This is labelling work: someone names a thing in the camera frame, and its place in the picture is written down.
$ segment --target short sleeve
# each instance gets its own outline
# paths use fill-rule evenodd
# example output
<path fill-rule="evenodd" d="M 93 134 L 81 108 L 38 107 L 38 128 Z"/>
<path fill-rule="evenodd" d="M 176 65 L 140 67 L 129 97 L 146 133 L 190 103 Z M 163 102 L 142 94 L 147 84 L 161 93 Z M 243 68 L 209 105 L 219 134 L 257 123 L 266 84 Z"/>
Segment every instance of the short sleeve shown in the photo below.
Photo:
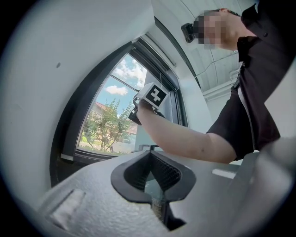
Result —
<path fill-rule="evenodd" d="M 215 133 L 228 141 L 236 152 L 236 160 L 253 152 L 250 122 L 236 89 L 232 88 L 230 99 L 207 133 Z"/>

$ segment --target black shirt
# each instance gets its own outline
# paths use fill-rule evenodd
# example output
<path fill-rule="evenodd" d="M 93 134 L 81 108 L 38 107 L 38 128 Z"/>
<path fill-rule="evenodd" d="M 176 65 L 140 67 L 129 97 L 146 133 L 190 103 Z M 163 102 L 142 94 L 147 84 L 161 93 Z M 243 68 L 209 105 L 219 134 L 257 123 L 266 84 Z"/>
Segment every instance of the black shirt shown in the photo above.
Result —
<path fill-rule="evenodd" d="M 239 86 L 249 111 L 256 150 L 280 137 L 264 103 L 284 77 L 296 52 L 293 37 L 286 31 L 287 24 L 293 31 L 295 14 L 289 15 L 291 8 L 287 9 L 286 5 L 272 6 L 270 2 L 261 1 L 258 12 L 255 5 L 243 12 L 243 24 L 257 37 L 241 37 L 237 43 L 239 62 L 243 62 Z M 237 89 L 231 88 L 230 99 L 208 132 L 226 139 L 234 148 L 237 159 L 242 159 L 254 148 L 249 118 Z"/>

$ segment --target hand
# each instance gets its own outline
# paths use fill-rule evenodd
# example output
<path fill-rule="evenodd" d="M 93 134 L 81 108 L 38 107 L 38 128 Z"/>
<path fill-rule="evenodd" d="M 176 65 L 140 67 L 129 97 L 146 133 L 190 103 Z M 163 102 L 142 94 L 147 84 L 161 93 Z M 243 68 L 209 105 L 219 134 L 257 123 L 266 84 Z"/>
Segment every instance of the hand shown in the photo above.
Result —
<path fill-rule="evenodd" d="M 142 111 L 145 111 L 145 110 L 153 112 L 152 105 L 149 104 L 147 101 L 142 99 L 142 100 L 140 100 L 140 102 L 138 104 L 138 111 L 142 112 Z"/>
<path fill-rule="evenodd" d="M 145 114 L 147 113 L 154 113 L 152 105 L 150 105 L 145 100 L 140 100 L 138 103 L 138 112 L 137 112 L 138 119 L 140 120 L 140 117 L 145 116 Z"/>

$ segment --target gray device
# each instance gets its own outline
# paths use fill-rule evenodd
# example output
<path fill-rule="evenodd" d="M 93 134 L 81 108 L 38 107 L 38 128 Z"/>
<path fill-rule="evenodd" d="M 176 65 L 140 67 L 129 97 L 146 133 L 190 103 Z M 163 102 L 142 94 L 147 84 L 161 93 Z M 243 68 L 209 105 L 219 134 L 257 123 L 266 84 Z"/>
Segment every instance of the gray device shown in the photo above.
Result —
<path fill-rule="evenodd" d="M 163 114 L 159 112 L 159 108 L 163 104 L 163 102 L 168 97 L 168 94 L 165 90 L 159 87 L 155 82 L 146 84 L 142 90 L 140 90 L 133 99 L 133 104 L 135 108 L 130 112 L 129 119 L 135 122 L 138 125 L 142 125 L 137 117 L 138 112 L 138 103 L 137 101 L 144 100 L 145 103 L 148 103 L 154 108 L 154 112 L 162 117 Z"/>
<path fill-rule="evenodd" d="M 240 166 L 153 150 L 98 162 L 48 191 L 37 221 L 59 236 L 252 236 L 294 185 L 295 144 L 280 138 Z"/>

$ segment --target person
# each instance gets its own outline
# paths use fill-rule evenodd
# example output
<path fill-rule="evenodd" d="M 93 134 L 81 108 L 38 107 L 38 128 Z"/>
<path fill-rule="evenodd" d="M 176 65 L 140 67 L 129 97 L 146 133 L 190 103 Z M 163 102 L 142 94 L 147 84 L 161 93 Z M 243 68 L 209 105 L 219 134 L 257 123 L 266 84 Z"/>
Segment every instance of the person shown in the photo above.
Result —
<path fill-rule="evenodd" d="M 137 117 L 165 152 L 230 163 L 280 137 L 264 102 L 295 57 L 293 37 L 285 30 L 287 22 L 294 22 L 288 11 L 295 8 L 271 2 L 261 1 L 258 9 L 253 5 L 241 17 L 223 8 L 196 19 L 199 43 L 238 50 L 242 66 L 230 99 L 206 134 L 173 124 L 140 101 Z"/>

